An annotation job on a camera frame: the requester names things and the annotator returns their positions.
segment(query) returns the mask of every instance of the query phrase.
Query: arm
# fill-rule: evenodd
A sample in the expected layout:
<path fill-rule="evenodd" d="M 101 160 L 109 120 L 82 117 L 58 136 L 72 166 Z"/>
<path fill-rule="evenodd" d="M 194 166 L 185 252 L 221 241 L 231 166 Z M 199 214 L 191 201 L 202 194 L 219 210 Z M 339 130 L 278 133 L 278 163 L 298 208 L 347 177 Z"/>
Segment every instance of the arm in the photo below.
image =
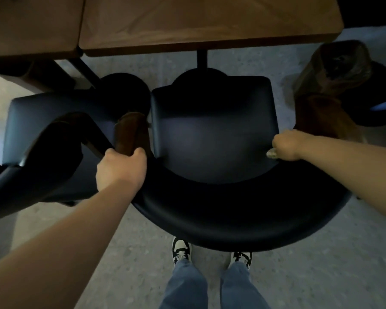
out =
<path fill-rule="evenodd" d="M 273 139 L 283 160 L 304 159 L 386 216 L 386 147 L 286 130 Z"/>
<path fill-rule="evenodd" d="M 99 192 L 0 260 L 0 309 L 73 308 L 146 175 L 143 149 L 112 149 L 98 165 Z"/>

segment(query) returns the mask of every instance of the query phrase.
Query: person's left arm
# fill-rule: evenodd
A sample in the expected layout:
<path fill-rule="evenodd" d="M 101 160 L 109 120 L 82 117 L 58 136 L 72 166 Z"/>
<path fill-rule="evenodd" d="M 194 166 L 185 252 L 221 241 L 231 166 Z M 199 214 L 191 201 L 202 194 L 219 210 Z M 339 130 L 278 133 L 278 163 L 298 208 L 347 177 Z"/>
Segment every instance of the person's left arm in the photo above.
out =
<path fill-rule="evenodd" d="M 143 149 L 109 149 L 99 192 L 0 260 L 0 309 L 74 308 L 145 175 Z"/>

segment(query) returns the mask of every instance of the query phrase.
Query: denim pant leg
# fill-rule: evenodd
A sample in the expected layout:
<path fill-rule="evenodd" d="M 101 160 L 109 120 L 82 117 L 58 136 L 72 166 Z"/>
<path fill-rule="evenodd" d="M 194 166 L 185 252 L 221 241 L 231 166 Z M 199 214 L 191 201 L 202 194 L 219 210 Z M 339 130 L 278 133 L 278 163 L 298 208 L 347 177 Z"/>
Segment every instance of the denim pant leg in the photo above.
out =
<path fill-rule="evenodd" d="M 207 309 L 207 282 L 189 261 L 176 263 L 159 309 Z"/>
<path fill-rule="evenodd" d="M 235 262 L 222 275 L 220 305 L 222 309 L 270 309 L 250 282 L 250 273 L 242 262 Z"/>

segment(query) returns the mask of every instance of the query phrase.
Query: gray floor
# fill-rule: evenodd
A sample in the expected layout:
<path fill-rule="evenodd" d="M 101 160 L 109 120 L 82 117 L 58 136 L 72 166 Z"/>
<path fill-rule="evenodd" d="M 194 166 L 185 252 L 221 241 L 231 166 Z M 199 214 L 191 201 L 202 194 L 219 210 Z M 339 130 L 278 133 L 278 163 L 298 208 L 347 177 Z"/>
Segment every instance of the gray floor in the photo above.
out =
<path fill-rule="evenodd" d="M 386 27 L 345 30 L 339 39 L 365 42 L 386 65 Z M 295 115 L 291 84 L 318 44 L 209 52 L 209 65 L 229 75 L 263 75 L 272 81 L 279 128 Z M 99 75 L 130 72 L 151 89 L 196 66 L 195 52 L 83 58 Z M 80 77 L 60 61 L 72 76 Z M 80 86 L 88 83 L 79 78 Z M 29 92 L 0 78 L 0 161 L 9 101 Z M 386 126 L 365 129 L 386 146 Z M 73 209 L 38 203 L 0 220 L 0 257 Z M 172 270 L 172 236 L 130 207 L 77 308 L 157 308 Z M 209 283 L 209 308 L 219 308 L 219 276 L 228 255 L 199 247 L 193 261 Z M 272 308 L 386 308 L 386 218 L 352 198 L 322 230 L 298 243 L 254 254 L 252 280 Z"/>

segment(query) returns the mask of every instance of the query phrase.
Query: hand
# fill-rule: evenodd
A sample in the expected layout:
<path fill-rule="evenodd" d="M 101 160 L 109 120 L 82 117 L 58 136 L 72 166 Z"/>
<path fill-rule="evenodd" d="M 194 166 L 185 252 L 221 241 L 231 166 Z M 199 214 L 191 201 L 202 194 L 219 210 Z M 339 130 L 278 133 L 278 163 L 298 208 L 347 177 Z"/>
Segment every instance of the hand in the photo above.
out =
<path fill-rule="evenodd" d="M 301 152 L 306 141 L 314 135 L 299 130 L 284 130 L 281 134 L 276 134 L 272 145 L 276 149 L 278 158 L 286 161 L 296 161 L 301 159 Z"/>
<path fill-rule="evenodd" d="M 109 185 L 123 180 L 135 184 L 138 191 L 143 185 L 146 170 L 147 157 L 141 147 L 134 150 L 130 157 L 109 148 L 97 165 L 97 189 L 101 191 Z"/>

